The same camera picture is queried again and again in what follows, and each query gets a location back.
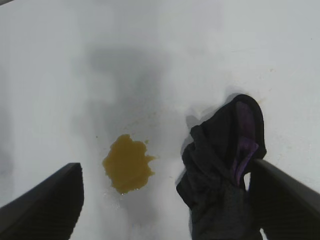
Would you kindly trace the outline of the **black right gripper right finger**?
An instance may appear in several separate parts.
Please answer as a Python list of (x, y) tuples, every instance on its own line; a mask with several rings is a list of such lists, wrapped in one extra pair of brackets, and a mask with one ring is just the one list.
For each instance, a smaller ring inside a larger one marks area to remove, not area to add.
[(320, 195), (269, 162), (252, 164), (249, 196), (254, 219), (269, 240), (318, 240)]

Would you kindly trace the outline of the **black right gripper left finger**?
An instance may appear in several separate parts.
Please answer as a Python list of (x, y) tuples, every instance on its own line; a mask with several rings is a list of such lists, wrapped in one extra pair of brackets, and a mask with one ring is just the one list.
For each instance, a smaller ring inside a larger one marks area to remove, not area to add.
[(80, 163), (68, 163), (0, 209), (2, 240), (68, 240), (84, 204)]

